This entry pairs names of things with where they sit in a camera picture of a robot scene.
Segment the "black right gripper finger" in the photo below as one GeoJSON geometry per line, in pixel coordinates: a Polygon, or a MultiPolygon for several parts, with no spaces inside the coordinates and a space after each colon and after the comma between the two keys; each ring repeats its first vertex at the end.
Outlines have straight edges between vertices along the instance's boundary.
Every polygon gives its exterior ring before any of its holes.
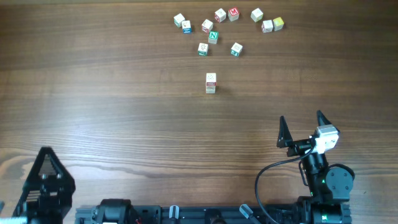
{"type": "Polygon", "coordinates": [[[319,126],[326,126],[331,124],[331,122],[320,110],[317,111],[317,121],[319,126]]]}
{"type": "Polygon", "coordinates": [[[286,120],[284,116],[281,116],[279,119],[279,133],[277,139],[277,147],[285,148],[293,146],[293,138],[287,126],[286,120]]]}

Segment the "white green picture block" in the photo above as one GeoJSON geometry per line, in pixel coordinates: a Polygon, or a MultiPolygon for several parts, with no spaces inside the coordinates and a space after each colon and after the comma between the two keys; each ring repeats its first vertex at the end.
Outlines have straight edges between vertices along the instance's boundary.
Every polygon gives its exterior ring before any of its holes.
{"type": "Polygon", "coordinates": [[[206,87],[206,94],[214,94],[216,91],[216,87],[215,86],[207,86],[206,87]]]}

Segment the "red letter U block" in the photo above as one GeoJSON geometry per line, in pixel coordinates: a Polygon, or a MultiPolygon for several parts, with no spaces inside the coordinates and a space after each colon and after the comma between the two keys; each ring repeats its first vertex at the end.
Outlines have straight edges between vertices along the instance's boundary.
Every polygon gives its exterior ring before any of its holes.
{"type": "Polygon", "coordinates": [[[216,83],[216,73],[207,73],[206,74],[206,83],[208,85],[210,83],[216,83]]]}

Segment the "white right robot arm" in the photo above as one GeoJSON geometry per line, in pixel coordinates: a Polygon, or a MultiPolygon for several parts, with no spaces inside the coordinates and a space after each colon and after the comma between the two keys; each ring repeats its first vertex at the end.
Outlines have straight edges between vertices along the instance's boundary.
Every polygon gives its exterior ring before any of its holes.
{"type": "Polygon", "coordinates": [[[285,118],[280,117],[277,147],[287,156],[300,156],[299,171],[310,196],[270,209],[279,223],[351,223],[349,195],[355,174],[343,164],[330,165],[325,153],[336,146],[340,131],[317,111],[318,127],[306,139],[294,141],[285,118]]]}

